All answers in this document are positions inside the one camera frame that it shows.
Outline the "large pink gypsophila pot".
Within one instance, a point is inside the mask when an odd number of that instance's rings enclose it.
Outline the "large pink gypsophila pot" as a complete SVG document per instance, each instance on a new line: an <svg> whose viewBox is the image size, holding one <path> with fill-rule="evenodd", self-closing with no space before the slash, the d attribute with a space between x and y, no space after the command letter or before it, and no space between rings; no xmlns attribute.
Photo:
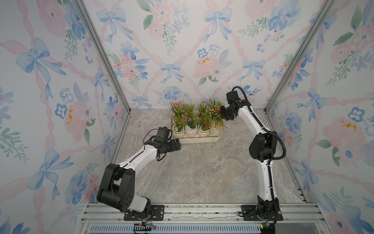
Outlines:
<svg viewBox="0 0 374 234"><path fill-rule="evenodd" d="M209 110L209 116L211 119L211 132L214 133L217 131L220 127L225 127L225 122L222 117L222 114L220 113L221 107L223 106L221 101L215 98L214 96L211 96L208 101L208 110Z"/></svg>

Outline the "orange gypsophila pot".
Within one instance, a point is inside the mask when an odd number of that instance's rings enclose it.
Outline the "orange gypsophila pot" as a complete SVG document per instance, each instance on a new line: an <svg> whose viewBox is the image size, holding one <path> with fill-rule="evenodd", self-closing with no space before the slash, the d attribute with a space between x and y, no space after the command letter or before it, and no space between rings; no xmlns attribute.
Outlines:
<svg viewBox="0 0 374 234"><path fill-rule="evenodd" d="M185 132L185 122L180 116L173 116L172 136L175 139L182 138Z"/></svg>
<svg viewBox="0 0 374 234"><path fill-rule="evenodd" d="M198 115L199 116L207 116L209 115L209 106L208 103L203 101L198 105Z"/></svg>
<svg viewBox="0 0 374 234"><path fill-rule="evenodd" d="M194 117L195 106L192 103L185 104L185 116L187 119Z"/></svg>

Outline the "red gypsophila pot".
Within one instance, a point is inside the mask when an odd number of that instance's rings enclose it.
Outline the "red gypsophila pot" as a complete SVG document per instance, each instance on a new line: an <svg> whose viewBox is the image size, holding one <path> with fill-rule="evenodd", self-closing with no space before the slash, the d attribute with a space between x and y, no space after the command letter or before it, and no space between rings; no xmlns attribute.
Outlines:
<svg viewBox="0 0 374 234"><path fill-rule="evenodd" d="M198 113L198 136L208 137L211 129L210 116L205 113Z"/></svg>

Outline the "pink gypsophila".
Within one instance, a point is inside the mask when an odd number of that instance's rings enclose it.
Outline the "pink gypsophila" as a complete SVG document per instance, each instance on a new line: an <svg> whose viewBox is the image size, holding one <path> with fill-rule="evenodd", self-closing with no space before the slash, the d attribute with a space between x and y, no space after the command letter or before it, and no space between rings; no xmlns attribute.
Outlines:
<svg viewBox="0 0 374 234"><path fill-rule="evenodd" d="M187 108L187 104L185 102L171 100L169 103L175 116L182 117L185 114Z"/></svg>

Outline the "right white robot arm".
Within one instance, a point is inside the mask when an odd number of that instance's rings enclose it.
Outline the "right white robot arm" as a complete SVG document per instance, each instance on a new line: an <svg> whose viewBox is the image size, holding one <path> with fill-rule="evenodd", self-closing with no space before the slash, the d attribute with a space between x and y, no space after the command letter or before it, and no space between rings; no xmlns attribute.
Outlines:
<svg viewBox="0 0 374 234"><path fill-rule="evenodd" d="M279 201L274 189L272 175L272 159L276 151L276 138L265 127L256 113L244 104L243 100L237 100L229 107L221 106L219 114L227 121L240 117L254 135L249 146L249 154L256 160L259 181L258 204L255 214L261 220L273 220L276 223L279 214Z"/></svg>

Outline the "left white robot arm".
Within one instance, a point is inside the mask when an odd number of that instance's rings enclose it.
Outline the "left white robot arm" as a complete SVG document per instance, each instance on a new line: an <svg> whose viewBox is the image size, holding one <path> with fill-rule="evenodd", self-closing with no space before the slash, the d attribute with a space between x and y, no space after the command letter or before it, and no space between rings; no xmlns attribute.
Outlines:
<svg viewBox="0 0 374 234"><path fill-rule="evenodd" d="M151 200L136 194L136 175L162 155L181 150L179 139L152 136L132 157L119 164L109 164L104 171L96 200L121 212L137 212L145 217L151 214Z"/></svg>

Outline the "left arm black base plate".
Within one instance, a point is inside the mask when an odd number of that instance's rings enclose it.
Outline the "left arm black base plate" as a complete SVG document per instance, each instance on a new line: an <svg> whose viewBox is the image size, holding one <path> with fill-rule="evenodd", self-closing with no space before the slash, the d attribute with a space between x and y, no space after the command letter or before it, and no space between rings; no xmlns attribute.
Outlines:
<svg viewBox="0 0 374 234"><path fill-rule="evenodd" d="M151 205L146 207L143 212L127 210L124 214L125 221L163 221L164 205Z"/></svg>

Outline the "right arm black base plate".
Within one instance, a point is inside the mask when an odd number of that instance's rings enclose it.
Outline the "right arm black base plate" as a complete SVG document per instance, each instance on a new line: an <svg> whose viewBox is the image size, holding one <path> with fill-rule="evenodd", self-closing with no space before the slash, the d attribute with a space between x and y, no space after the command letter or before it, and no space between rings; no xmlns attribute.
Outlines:
<svg viewBox="0 0 374 234"><path fill-rule="evenodd" d="M283 221L281 211L278 209L275 213L274 209L259 208L257 205L242 205L239 214L244 221Z"/></svg>

